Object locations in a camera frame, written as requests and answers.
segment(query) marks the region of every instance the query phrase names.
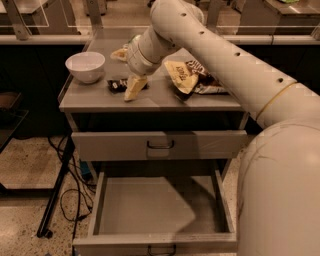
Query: drawer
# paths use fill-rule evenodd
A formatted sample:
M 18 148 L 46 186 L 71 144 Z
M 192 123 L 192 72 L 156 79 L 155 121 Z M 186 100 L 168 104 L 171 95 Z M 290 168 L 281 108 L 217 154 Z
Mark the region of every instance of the drawer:
M 82 161 L 234 158 L 245 131 L 74 132 Z
M 214 160 L 126 163 L 100 173 L 88 235 L 73 241 L 82 256 L 236 252 Z M 132 168 L 144 174 L 132 175 Z M 117 170 L 122 177 L 112 174 Z

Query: food package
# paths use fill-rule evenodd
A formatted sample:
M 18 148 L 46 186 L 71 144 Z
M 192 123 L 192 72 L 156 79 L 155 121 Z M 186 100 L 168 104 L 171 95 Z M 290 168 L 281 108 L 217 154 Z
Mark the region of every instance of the food package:
M 124 93 L 124 101 L 135 100 L 138 93 L 146 86 L 147 76 L 131 74 L 127 81 L 127 89 Z
M 181 100 L 187 100 L 193 93 L 227 93 L 197 60 L 166 61 L 164 64 L 173 84 L 178 89 L 176 96 Z

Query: metal stand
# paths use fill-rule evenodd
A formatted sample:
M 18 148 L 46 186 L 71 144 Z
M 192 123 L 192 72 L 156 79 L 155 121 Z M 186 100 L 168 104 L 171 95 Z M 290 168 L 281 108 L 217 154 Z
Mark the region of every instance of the metal stand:
M 42 217 L 38 232 L 37 232 L 37 237 L 46 237 L 46 238 L 51 238 L 52 237 L 52 231 L 48 229 L 48 224 L 51 219 L 52 212 L 54 210 L 57 197 L 60 192 L 60 188 L 64 179 L 64 176 L 68 173 L 68 165 L 69 161 L 72 157 L 72 154 L 74 152 L 74 144 L 70 136 L 68 136 L 67 139 L 67 144 L 65 146 L 63 155 L 62 155 L 62 166 L 60 168 L 59 175 L 57 177 L 56 183 L 54 185 L 52 194 L 50 196 L 49 202 L 47 204 L 46 210 L 44 212 L 44 215 Z

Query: yellow object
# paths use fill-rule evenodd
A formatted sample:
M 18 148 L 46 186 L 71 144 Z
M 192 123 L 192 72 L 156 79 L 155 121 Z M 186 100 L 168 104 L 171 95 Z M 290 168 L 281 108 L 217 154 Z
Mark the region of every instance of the yellow object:
M 147 76 L 138 76 L 131 74 L 128 78 L 127 89 L 124 94 L 125 101 L 131 101 L 136 99 L 138 93 L 147 84 Z

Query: dark background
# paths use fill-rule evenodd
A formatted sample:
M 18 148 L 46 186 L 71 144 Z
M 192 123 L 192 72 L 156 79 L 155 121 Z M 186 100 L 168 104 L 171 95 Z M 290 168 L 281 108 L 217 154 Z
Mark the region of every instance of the dark background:
M 81 52 L 84 45 L 1 45 L 0 92 L 23 95 L 21 109 L 29 114 L 16 131 L 16 137 L 52 136 L 66 133 L 67 122 L 57 101 L 69 72 L 67 58 Z M 320 47 L 242 45 L 244 50 L 294 77 L 320 94 Z M 249 134 L 260 127 L 250 118 Z

